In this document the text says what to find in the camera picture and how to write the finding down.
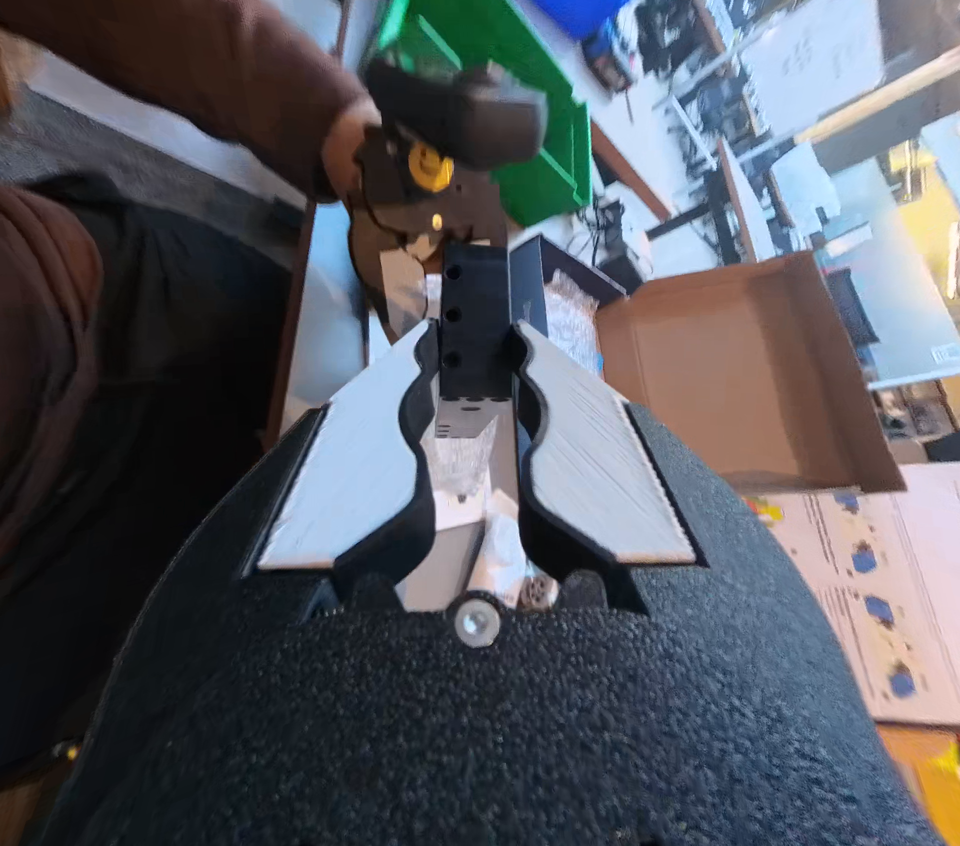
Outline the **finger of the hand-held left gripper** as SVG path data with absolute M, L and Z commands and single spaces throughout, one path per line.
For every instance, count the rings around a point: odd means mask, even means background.
M 417 326 L 427 318 L 426 273 L 420 261 L 401 249 L 379 253 L 384 326 Z

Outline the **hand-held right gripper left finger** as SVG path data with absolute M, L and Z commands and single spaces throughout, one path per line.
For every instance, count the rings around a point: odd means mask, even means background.
M 311 412 L 260 571 L 411 572 L 424 560 L 436 535 L 423 439 L 438 346 L 437 324 L 420 322 Z

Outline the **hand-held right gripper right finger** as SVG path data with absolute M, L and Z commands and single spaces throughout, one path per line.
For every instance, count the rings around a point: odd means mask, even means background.
M 630 403 L 531 324 L 511 328 L 518 525 L 531 562 L 562 584 L 598 575 L 618 591 L 635 568 L 690 566 L 697 552 Z

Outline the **black drive box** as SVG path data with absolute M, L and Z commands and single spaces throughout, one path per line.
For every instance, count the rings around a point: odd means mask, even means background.
M 511 407 L 511 325 L 507 250 L 448 242 L 438 320 L 437 439 L 476 439 Z

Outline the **clear bag small dark parts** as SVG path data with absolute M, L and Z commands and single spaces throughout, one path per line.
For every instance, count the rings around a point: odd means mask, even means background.
M 473 439 L 440 439 L 428 428 L 421 440 L 433 492 L 459 502 L 486 498 L 498 430 L 492 420 Z

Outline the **clear bag grey tracks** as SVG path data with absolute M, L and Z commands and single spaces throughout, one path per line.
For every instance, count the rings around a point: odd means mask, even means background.
M 581 368 L 601 376 L 603 356 L 595 325 L 598 301 L 560 269 L 546 282 L 543 293 L 551 342 Z

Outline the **blue cardboard box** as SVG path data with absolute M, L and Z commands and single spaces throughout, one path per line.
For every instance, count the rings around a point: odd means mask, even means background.
M 811 252 L 658 278 L 627 297 L 538 235 L 510 252 L 510 302 L 545 335 L 557 272 L 598 303 L 606 383 L 738 492 L 906 490 Z

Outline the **person's left forearm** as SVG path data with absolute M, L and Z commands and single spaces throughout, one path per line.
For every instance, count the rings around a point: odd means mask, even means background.
M 139 102 L 241 146 L 333 203 L 322 143 L 369 97 L 267 0 L 1 0 L 2 28 Z

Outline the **person's left hand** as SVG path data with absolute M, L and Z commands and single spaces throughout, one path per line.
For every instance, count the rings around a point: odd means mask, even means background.
M 328 180 L 332 202 L 345 203 L 359 188 L 357 156 L 367 132 L 381 127 L 381 113 L 368 96 L 344 108 L 337 116 L 320 149 L 320 162 Z

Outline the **white printed poster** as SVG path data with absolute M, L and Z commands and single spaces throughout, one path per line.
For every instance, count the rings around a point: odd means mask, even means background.
M 904 492 L 746 495 L 804 577 L 874 720 L 959 725 L 959 464 Z

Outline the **whiteboard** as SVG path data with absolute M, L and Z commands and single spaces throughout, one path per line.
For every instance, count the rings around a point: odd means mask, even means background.
M 879 0 L 805 0 L 770 20 L 739 59 L 767 128 L 796 134 L 882 83 Z

